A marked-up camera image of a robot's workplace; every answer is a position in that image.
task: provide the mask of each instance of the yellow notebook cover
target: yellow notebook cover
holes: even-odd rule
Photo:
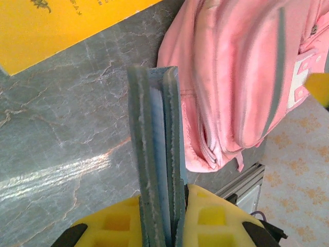
[[[159,1],[0,1],[0,67],[14,75]]]

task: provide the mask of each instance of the yellow object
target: yellow object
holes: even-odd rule
[[[311,74],[305,87],[322,106],[329,108],[329,74]]]
[[[0,68],[16,74],[159,1],[1,1]]]
[[[184,247],[255,247],[242,222],[263,227],[259,220],[197,185],[188,186]],[[75,247],[141,247],[138,199],[130,198],[73,224],[88,225]]]

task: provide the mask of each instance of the gray marble countertop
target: gray marble countertop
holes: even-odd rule
[[[50,246],[79,218],[139,193],[125,67],[156,65],[181,4],[164,0],[18,75],[0,74],[0,246]],[[247,167],[264,145],[244,153]],[[188,174],[212,192],[238,175],[235,162]]]

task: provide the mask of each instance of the pink backpack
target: pink backpack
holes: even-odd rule
[[[260,144],[329,70],[329,0],[186,0],[158,66],[178,66],[186,167],[214,172]]]

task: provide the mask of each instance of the yellow plastic part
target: yellow plastic part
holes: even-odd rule
[[[88,228],[75,247],[142,247],[139,196],[78,220]]]
[[[188,186],[184,247],[255,247],[242,222],[263,227],[259,220],[197,185]],[[88,225],[76,247],[142,247],[138,200],[127,199],[74,223]]]
[[[329,107],[329,74],[311,74],[305,83],[305,87],[322,106]]]
[[[197,186],[189,185],[184,247],[255,247],[242,223],[261,222],[232,203]]]

